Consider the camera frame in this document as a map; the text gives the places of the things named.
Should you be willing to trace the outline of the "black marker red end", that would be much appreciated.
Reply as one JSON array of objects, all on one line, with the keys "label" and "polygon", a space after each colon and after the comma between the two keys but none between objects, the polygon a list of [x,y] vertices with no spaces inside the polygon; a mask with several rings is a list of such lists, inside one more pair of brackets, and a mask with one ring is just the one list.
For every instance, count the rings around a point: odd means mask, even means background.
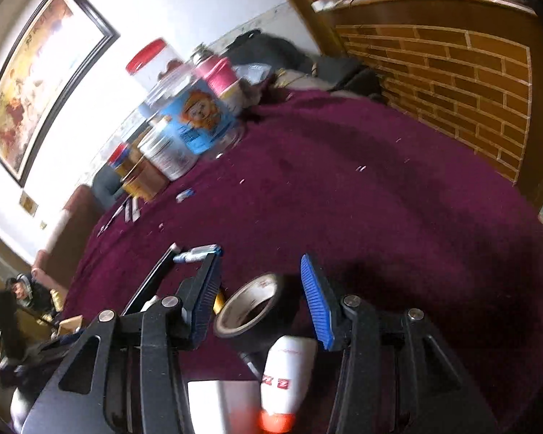
[{"label": "black marker red end", "polygon": [[121,316],[132,315],[142,311],[144,304],[156,295],[164,278],[173,270],[175,266],[174,259],[179,254],[180,248],[175,243],[168,247],[167,251],[154,264],[137,291],[131,297],[120,314]]}]

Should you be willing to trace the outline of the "white label jar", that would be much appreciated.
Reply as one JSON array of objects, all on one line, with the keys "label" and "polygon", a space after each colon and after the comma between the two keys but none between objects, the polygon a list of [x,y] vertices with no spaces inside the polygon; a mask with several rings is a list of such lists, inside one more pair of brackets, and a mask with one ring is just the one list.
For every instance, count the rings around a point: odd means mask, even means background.
[{"label": "white label jar", "polygon": [[199,160],[181,140],[169,116],[154,121],[138,149],[169,181],[183,177]]}]

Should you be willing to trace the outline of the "brown chair back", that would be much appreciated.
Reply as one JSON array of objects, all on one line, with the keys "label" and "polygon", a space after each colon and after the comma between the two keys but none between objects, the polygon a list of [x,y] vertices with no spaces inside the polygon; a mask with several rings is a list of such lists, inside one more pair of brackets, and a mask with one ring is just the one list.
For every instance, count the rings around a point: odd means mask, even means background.
[{"label": "brown chair back", "polygon": [[47,288],[66,293],[103,213],[91,187],[79,185],[46,231],[31,275]]}]

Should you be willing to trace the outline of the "yellow black pen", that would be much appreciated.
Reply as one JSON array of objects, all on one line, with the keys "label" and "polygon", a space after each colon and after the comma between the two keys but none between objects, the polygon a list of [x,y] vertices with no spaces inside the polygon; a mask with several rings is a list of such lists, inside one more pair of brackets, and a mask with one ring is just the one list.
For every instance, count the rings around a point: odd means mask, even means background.
[{"label": "yellow black pen", "polygon": [[214,311],[215,315],[218,315],[226,303],[226,298],[224,298],[224,295],[222,292],[219,292],[215,297],[214,305],[212,306],[212,310]]}]

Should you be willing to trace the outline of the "wooden brick pattern counter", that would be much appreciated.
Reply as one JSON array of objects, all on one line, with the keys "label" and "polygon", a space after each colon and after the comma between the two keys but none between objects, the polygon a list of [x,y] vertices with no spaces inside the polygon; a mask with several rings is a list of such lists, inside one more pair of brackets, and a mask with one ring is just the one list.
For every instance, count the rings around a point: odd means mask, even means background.
[{"label": "wooden brick pattern counter", "polygon": [[327,56],[358,59],[390,106],[471,148],[543,206],[543,23],[506,0],[288,0]]}]

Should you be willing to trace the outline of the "white glue bottle orange cap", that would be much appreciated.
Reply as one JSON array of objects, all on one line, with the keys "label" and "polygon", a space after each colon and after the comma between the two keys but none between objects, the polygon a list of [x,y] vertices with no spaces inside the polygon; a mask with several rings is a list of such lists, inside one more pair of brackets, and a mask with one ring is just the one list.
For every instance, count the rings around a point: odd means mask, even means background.
[{"label": "white glue bottle orange cap", "polygon": [[270,347],[260,385],[260,426],[269,433],[288,433],[307,395],[317,341],[281,336]]}]

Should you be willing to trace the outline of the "maroon tablecloth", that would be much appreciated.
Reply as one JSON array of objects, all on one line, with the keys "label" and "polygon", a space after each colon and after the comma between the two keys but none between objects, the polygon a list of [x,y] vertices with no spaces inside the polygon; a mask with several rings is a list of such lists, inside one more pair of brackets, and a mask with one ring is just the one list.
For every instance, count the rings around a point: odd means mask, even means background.
[{"label": "maroon tablecloth", "polygon": [[[177,204],[188,188],[195,195]],[[311,254],[343,292],[419,308],[500,427],[543,433],[543,225],[460,142],[367,99],[294,91],[252,110],[246,136],[142,208],[96,225],[66,316],[122,310],[168,246],[222,246],[233,292]]]}]

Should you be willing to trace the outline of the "white rectangular power bank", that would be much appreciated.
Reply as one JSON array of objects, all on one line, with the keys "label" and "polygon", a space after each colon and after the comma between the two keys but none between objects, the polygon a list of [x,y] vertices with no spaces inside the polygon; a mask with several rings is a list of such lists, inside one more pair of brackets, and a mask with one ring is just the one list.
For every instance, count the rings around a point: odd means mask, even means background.
[{"label": "white rectangular power bank", "polygon": [[260,433],[257,381],[190,381],[189,409],[196,434]]}]

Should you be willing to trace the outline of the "person in background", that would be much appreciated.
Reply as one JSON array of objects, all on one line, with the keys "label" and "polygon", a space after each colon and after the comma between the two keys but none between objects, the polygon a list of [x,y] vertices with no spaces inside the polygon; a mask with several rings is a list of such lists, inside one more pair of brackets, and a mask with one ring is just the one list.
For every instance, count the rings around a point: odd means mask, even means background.
[{"label": "person in background", "polygon": [[31,273],[21,273],[8,278],[5,288],[14,294],[20,307],[48,322],[58,323],[63,310],[63,299],[55,289],[50,289],[34,278]]}]

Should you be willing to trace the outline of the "framed wall painting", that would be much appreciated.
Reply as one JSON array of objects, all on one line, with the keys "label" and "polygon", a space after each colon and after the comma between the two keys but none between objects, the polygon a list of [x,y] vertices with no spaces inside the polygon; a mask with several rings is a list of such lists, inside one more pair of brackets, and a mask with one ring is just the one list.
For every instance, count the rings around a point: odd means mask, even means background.
[{"label": "framed wall painting", "polygon": [[88,0],[42,0],[0,71],[0,163],[26,184],[59,111],[119,33]]}]

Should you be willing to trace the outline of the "amber honey jar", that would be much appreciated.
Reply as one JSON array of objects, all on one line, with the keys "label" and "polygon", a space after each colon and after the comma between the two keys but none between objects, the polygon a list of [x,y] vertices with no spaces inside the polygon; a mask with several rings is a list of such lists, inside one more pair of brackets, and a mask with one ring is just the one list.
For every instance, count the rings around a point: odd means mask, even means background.
[{"label": "amber honey jar", "polygon": [[168,184],[168,178],[143,157],[124,177],[122,189],[132,197],[152,202]]}]

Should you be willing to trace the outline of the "black bag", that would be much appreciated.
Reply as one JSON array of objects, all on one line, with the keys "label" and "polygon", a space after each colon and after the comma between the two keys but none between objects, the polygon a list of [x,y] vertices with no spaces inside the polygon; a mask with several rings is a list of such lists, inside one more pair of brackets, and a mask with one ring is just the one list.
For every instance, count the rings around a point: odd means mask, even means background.
[{"label": "black bag", "polygon": [[344,90],[373,100],[383,100],[378,75],[358,60],[310,55],[287,39],[262,33],[259,29],[237,36],[223,55],[234,66],[265,64],[274,72],[285,69],[304,73],[326,82],[331,91]]}]

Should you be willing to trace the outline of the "blue silver clear pen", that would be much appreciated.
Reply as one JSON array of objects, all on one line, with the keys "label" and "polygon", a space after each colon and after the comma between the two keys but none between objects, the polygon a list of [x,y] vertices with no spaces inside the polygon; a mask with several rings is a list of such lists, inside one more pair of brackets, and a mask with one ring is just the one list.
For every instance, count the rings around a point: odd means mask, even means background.
[{"label": "blue silver clear pen", "polygon": [[219,245],[204,245],[180,252],[173,257],[172,261],[175,264],[195,263],[196,261],[204,261],[209,255],[220,255],[221,253],[222,247]]}]

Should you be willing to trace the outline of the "black electrical tape roll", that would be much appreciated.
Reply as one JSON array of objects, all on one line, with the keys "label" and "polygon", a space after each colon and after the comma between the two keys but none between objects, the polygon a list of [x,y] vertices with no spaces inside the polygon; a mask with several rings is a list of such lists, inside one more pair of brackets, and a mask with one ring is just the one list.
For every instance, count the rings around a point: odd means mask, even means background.
[{"label": "black electrical tape roll", "polygon": [[291,328],[302,295],[298,275],[260,275],[226,300],[212,331],[237,353],[266,351]]}]

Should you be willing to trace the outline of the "dark grey sofa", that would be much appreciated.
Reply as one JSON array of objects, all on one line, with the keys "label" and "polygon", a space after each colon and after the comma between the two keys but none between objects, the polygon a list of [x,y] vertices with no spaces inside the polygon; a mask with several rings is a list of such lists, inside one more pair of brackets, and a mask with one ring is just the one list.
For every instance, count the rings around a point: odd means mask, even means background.
[{"label": "dark grey sofa", "polygon": [[92,193],[99,206],[106,212],[124,195],[119,174],[109,165],[103,165],[93,178]]}]

